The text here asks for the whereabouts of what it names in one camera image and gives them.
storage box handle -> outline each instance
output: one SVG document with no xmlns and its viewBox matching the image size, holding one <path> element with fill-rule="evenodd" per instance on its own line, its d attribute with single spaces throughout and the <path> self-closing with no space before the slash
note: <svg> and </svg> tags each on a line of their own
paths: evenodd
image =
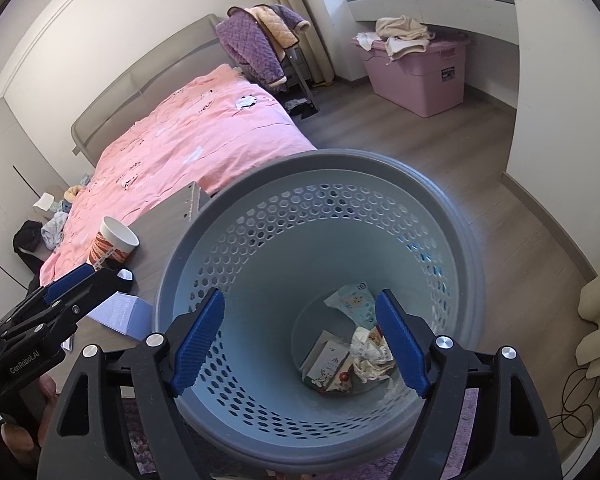
<svg viewBox="0 0 600 480">
<path fill-rule="evenodd" d="M 439 54 L 442 59 L 447 59 L 449 57 L 455 57 L 456 56 L 456 48 L 453 47 L 453 48 L 448 48 L 446 50 L 441 50 L 439 52 Z"/>
</svg>

wooden floor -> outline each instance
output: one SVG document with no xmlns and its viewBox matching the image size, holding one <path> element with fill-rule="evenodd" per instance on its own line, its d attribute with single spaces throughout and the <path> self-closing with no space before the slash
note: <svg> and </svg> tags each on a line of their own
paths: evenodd
<svg viewBox="0 0 600 480">
<path fill-rule="evenodd" d="M 464 104 L 423 119 L 376 96 L 368 84 L 350 88 L 336 83 L 319 89 L 316 101 L 320 113 L 297 124 L 317 148 L 392 156 L 433 180 L 459 207 L 482 252 L 486 276 L 486 319 L 477 350 L 515 347 L 548 415 L 560 413 L 562 387 L 577 368 L 574 350 L 594 326 L 577 314 L 585 284 L 581 273 L 549 231 L 500 183 L 514 118 L 467 96 Z M 592 382 L 580 385 L 570 407 L 586 396 L 587 386 Z M 590 402 L 599 409 L 595 394 Z M 581 414 L 590 427 L 590 416 Z M 567 427 L 582 433 L 573 421 Z M 554 433 L 565 458 L 578 441 L 562 428 Z"/>
</svg>

pink storage box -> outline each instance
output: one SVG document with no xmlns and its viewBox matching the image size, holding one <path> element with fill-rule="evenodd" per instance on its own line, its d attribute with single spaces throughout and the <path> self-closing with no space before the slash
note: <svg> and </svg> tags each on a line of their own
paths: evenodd
<svg viewBox="0 0 600 480">
<path fill-rule="evenodd" d="M 382 41 L 366 51 L 354 38 L 374 92 L 420 117 L 431 117 L 464 100 L 465 38 L 435 40 L 426 52 L 389 60 Z"/>
</svg>

purple rug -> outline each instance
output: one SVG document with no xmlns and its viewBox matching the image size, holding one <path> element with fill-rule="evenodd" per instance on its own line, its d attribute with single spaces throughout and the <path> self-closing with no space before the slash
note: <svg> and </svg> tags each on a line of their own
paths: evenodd
<svg viewBox="0 0 600 480">
<path fill-rule="evenodd" d="M 467 390 L 464 394 L 464 403 L 456 437 L 451 453 L 446 460 L 445 471 L 440 480 L 448 480 L 460 474 L 466 450 L 469 446 L 471 430 L 474 426 L 475 405 L 478 400 L 478 390 Z M 140 474 L 155 472 L 154 460 L 151 457 L 148 444 L 142 432 L 142 424 L 135 399 L 123 399 L 126 426 L 129 430 L 131 447 L 136 457 Z M 199 455 L 205 461 L 209 472 L 213 476 L 233 476 L 242 478 L 263 479 L 267 478 L 264 470 L 238 462 L 200 437 L 193 428 L 187 427 L 194 439 Z M 315 480 L 386 480 L 394 470 L 404 447 L 391 453 L 367 462 L 352 469 L 337 471 L 335 473 L 321 474 Z"/>
</svg>

gray headboard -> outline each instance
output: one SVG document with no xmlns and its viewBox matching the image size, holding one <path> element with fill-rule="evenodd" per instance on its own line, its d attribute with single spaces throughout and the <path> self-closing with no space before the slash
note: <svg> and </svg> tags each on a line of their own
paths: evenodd
<svg viewBox="0 0 600 480">
<path fill-rule="evenodd" d="M 208 14 L 133 63 L 71 126 L 74 153 L 94 166 L 104 149 L 169 95 L 222 63 L 235 63 L 216 37 L 220 19 Z"/>
</svg>

